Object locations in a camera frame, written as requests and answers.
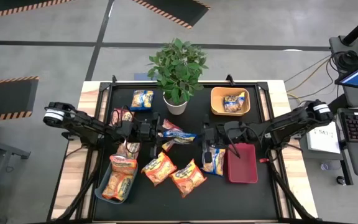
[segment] white paper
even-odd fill
[[[310,150],[341,153],[334,121],[327,126],[314,128],[306,137]]]

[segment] wooden tabletop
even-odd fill
[[[282,114],[291,111],[290,104],[288,102],[287,93],[283,80],[241,80],[239,82],[267,82],[269,87],[270,100],[273,107],[274,116],[280,116]],[[99,93],[99,81],[84,82],[80,101],[77,109],[88,113],[90,116],[94,116],[96,102]],[[261,91],[262,105],[264,108],[265,119],[269,118],[266,99],[263,91]],[[102,108],[99,115],[99,119],[103,120],[104,108],[106,105],[106,94],[103,95]],[[299,146],[299,142],[291,140],[292,145]],[[80,147],[79,140],[70,141],[67,149],[67,154]],[[54,201],[53,211],[51,218],[59,217],[69,206],[72,200],[75,198],[81,187],[81,180],[83,176],[87,149],[81,149],[80,151],[70,155],[65,159],[62,174],[58,185],[57,194]],[[91,167],[93,167],[94,159],[96,158],[96,151],[92,156]],[[311,193],[310,184],[308,180],[308,174],[306,173],[305,163],[303,162],[302,153],[294,148],[287,147],[282,151],[284,158],[285,170],[287,172],[288,183],[291,191],[297,197],[299,202],[306,208],[306,210],[314,217],[317,217],[316,207],[314,205],[313,195]],[[288,217],[286,198],[282,190],[279,188],[280,201],[283,208],[284,217]],[[85,217],[88,211],[88,202],[90,199],[91,191],[89,190],[85,197],[85,205],[83,207],[82,216]]]

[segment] food package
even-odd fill
[[[122,143],[118,149],[116,155],[124,156],[127,159],[137,159],[139,155],[140,143]]]
[[[154,186],[163,182],[177,167],[173,165],[165,153],[160,152],[158,158],[150,161],[143,169],[142,172],[153,182]]]
[[[130,112],[129,110],[122,110],[115,108],[111,113],[111,124],[115,125],[121,120],[123,121],[132,121],[134,118],[132,115],[135,115],[134,112]]]
[[[165,138],[173,138],[175,144],[190,144],[197,137],[196,134],[184,133],[176,129],[164,131],[162,134]]]
[[[241,110],[244,103],[245,93],[240,95],[225,96],[223,99],[223,106],[226,112],[236,112]]]
[[[214,147],[210,147],[209,151],[212,154],[212,162],[205,162],[204,160],[204,152],[203,152],[203,167],[201,168],[203,171],[209,174],[223,175],[223,163],[224,163],[224,153],[225,149],[216,149]]]
[[[111,155],[110,161],[113,172],[134,175],[137,167],[136,159],[128,159],[124,156]]]
[[[131,186],[133,179],[133,175],[113,171],[102,196],[106,199],[116,199],[118,201],[124,200],[129,193],[129,187]]]
[[[179,188],[182,197],[186,197],[194,188],[206,180],[206,177],[194,163],[194,159],[184,169],[171,174],[171,178]]]
[[[151,90],[135,90],[131,110],[150,110],[154,92]]]
[[[162,123],[162,127],[168,130],[176,129],[176,130],[182,130],[182,128],[179,128],[178,126],[172,124],[169,120],[164,119],[164,122]]]
[[[182,130],[181,128],[174,125],[167,119],[164,119],[164,122],[162,123],[162,127],[165,129],[168,129],[168,130],[172,130],[172,129],[180,130],[180,131]],[[173,140],[169,140],[162,145],[162,148],[165,150],[165,152],[168,152],[174,144],[175,144],[175,142]]]

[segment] red tray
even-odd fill
[[[228,179],[232,183],[254,184],[258,182],[255,146],[246,143],[235,144],[239,151],[238,158],[231,150],[227,150]]]

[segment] yellow basket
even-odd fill
[[[223,106],[224,97],[229,95],[240,95],[240,93],[245,93],[241,110],[233,113],[226,112]],[[249,93],[245,88],[215,87],[211,91],[211,109],[212,113],[216,115],[242,116],[250,110]]]

